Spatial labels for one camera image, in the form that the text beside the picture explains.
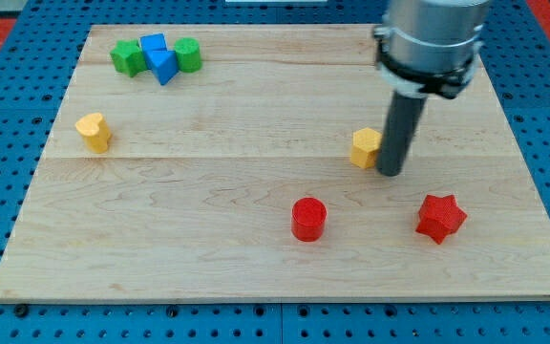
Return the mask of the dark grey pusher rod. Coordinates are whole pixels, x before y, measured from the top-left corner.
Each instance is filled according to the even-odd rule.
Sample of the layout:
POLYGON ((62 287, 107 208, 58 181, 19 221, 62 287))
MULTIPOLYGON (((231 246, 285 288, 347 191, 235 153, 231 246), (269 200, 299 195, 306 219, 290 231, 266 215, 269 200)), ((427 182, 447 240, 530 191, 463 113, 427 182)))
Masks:
POLYGON ((393 93, 380 153, 376 158, 376 169, 380 174, 394 177, 401 173, 426 100, 425 97, 393 93))

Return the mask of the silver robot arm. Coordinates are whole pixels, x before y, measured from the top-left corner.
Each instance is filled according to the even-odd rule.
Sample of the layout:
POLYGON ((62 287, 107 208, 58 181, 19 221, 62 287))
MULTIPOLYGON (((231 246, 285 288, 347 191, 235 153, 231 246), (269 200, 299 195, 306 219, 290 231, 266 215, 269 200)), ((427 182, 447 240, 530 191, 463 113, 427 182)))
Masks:
POLYGON ((392 86, 376 169, 403 169, 428 96, 454 99, 472 81, 489 0, 391 0, 373 29, 375 67, 392 86))

